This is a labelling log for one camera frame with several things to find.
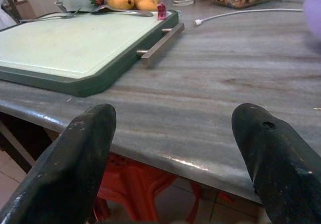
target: red stool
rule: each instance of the red stool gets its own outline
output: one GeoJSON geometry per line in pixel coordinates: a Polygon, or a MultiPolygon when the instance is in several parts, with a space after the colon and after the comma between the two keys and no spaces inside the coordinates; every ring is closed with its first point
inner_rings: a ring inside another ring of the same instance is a hole
{"type": "MultiPolygon", "coordinates": [[[[175,179],[168,172],[110,153],[94,206],[95,216],[99,221],[107,219],[110,212],[106,200],[111,200],[121,203],[132,221],[158,221],[155,198],[175,179]]],[[[191,182],[191,186],[196,200],[189,223],[195,219],[201,197],[198,184],[191,182]]]]}

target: green cutting board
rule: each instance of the green cutting board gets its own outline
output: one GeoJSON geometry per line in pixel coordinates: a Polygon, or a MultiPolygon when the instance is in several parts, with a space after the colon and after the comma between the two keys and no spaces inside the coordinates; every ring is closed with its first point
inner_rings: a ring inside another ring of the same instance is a hole
{"type": "Polygon", "coordinates": [[[173,28],[168,18],[124,14],[81,14],[71,19],[37,21],[0,31],[0,79],[89,96],[109,88],[173,28]]]}

